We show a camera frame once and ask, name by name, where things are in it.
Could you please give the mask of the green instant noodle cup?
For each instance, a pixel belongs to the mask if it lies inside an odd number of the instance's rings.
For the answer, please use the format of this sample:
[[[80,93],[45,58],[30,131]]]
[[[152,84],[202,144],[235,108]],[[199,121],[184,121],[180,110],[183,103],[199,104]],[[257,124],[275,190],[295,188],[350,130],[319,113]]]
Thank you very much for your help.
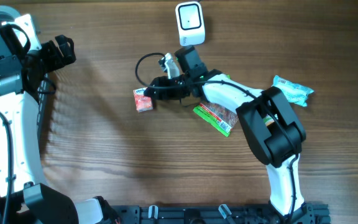
[[[265,123],[266,127],[275,123],[277,120],[278,120],[278,116],[276,114],[274,115],[274,117],[267,115],[266,117],[263,118],[263,122]]]

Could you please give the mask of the red snack packet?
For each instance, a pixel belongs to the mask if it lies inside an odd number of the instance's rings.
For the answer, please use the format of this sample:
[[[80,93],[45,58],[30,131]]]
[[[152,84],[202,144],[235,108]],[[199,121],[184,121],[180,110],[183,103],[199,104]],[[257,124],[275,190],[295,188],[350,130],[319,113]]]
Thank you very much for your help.
[[[152,110],[154,108],[152,99],[148,96],[144,95],[144,91],[147,88],[138,88],[133,91],[134,94],[134,100],[135,100],[135,107],[136,110],[140,113],[143,111]]]

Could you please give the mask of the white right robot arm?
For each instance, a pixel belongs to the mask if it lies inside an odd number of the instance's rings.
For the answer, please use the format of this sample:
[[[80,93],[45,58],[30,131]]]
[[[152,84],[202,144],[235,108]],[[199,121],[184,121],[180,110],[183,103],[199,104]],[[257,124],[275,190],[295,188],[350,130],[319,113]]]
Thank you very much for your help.
[[[164,76],[154,78],[144,95],[153,100],[201,98],[235,113],[253,155],[266,166],[270,204],[286,221],[304,203],[298,179],[301,145],[306,132],[281,89],[251,89],[223,72],[208,70],[192,45],[158,61]]]

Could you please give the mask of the light blue snack packet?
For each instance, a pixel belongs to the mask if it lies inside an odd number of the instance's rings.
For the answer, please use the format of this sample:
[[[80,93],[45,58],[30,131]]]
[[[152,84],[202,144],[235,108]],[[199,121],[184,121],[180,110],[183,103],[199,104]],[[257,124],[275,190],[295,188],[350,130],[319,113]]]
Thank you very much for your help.
[[[306,100],[308,96],[314,92],[313,89],[307,86],[292,83],[278,75],[274,76],[272,86],[281,89],[289,103],[294,103],[302,107],[307,107]]]

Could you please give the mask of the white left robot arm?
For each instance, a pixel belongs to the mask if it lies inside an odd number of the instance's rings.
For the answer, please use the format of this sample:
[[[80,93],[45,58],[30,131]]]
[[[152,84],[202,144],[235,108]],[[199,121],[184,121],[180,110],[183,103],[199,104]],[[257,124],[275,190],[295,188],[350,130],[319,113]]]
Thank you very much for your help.
[[[40,161],[37,120],[47,73],[76,60],[71,38],[40,44],[0,31],[0,223],[100,223],[98,198],[75,203],[48,186]]]

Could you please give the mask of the green snack bag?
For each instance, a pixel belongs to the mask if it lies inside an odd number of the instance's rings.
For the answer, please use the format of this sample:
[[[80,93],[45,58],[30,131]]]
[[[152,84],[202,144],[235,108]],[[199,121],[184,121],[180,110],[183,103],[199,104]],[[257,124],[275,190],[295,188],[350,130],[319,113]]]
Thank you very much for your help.
[[[233,100],[234,97],[231,95],[239,93],[239,90],[221,83],[206,83],[202,90],[207,92],[207,96],[193,108],[193,112],[228,137],[238,122],[238,117],[221,103],[226,104],[224,100]]]

